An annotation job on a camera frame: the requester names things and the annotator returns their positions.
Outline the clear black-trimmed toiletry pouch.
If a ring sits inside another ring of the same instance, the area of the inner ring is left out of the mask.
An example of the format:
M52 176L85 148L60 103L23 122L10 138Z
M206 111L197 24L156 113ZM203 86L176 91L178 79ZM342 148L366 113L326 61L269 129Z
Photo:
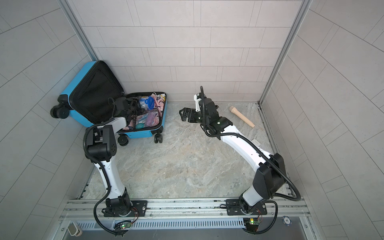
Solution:
M152 109L136 117L135 129L155 127L160 123L160 114L157 109Z

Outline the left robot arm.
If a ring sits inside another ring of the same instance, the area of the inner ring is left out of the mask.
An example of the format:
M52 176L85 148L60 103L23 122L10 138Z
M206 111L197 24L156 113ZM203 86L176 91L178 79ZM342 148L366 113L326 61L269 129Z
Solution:
M139 109L137 99L126 97L96 98L86 102L85 116L90 118L93 125L86 129L83 147L86 157L98 167L106 187L105 195L94 207L96 217L101 202L106 204L102 209L105 217L125 217L129 214L140 216L120 179L115 161L118 144L127 144L127 138L119 137L116 140L115 135L130 123Z

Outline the pink navy patterned garment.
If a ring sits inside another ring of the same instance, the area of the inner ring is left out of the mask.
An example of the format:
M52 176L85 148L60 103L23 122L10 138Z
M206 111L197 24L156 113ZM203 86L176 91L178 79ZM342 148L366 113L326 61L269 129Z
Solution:
M153 109L157 109L159 111L160 119L161 119L162 116L163 116L163 113L164 113L165 102L164 103L163 102L158 102L156 95L157 95L156 93L152 93L150 96L152 96L154 98L154 100L155 100L155 107ZM147 113L148 111L150 111L150 110L145 110L145 109L141 108L141 111L140 111L139 115L143 115L143 114ZM133 119L130 121L129 125L127 126L127 128L129 130L140 130L140 129L135 129L135 121L136 121L136 117L133 117Z

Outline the clear jar with blue lid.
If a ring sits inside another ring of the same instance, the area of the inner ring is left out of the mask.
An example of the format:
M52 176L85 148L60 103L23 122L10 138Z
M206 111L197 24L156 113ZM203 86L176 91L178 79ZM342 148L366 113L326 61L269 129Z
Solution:
M145 110L152 110L155 107L155 100L152 96L142 97L140 99L141 108Z

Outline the white yellow blue patterned shirt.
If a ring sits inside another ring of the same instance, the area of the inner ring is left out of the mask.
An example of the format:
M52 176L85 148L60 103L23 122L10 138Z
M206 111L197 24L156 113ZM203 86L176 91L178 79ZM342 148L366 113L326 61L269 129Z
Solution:
M157 97L157 101L158 102L165 102L166 101L166 95L165 94L159 94L159 95L156 95Z

